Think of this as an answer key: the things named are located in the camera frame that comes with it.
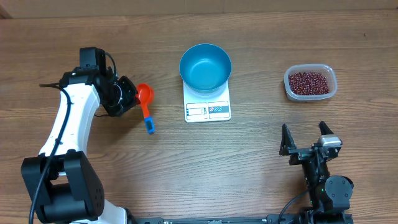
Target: table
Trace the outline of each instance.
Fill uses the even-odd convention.
[[[324,120],[344,142],[328,166],[332,175],[355,184],[349,211],[355,223],[395,223],[397,12],[0,20],[0,222],[27,223],[30,199],[20,167],[47,140],[60,98],[38,84],[57,82],[78,66],[80,47],[96,46],[112,54],[120,75],[155,90],[153,136],[139,108],[93,120],[88,158],[114,204],[136,217],[279,213],[305,189],[301,167],[279,156],[282,124],[298,147],[308,147]],[[203,42],[219,45],[232,59],[231,121],[184,121],[178,63],[184,51]],[[335,70],[333,98],[287,99],[284,72],[303,63]],[[304,205],[308,198],[288,211]]]

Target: red and blue tool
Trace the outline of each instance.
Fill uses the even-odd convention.
[[[144,114],[145,126],[147,127],[148,134],[155,133],[155,124],[152,116],[149,113],[148,105],[150,105],[155,97],[155,91],[146,83],[141,83],[137,86],[138,94],[136,97],[139,99],[139,106],[142,108]]]

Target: bowl of beans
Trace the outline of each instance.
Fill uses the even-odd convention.
[[[292,101],[324,100],[337,91],[336,74],[324,64],[294,65],[286,71],[284,81]]]

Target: blue bowl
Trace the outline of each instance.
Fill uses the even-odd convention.
[[[228,54],[213,44],[198,44],[188,49],[180,61],[182,80],[199,92],[212,92],[229,79],[232,63]]]

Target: blue handle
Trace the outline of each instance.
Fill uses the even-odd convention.
[[[154,124],[154,120],[152,119],[152,116],[144,118],[144,121],[145,121],[145,126],[147,127],[148,134],[154,134],[155,133],[155,124]]]

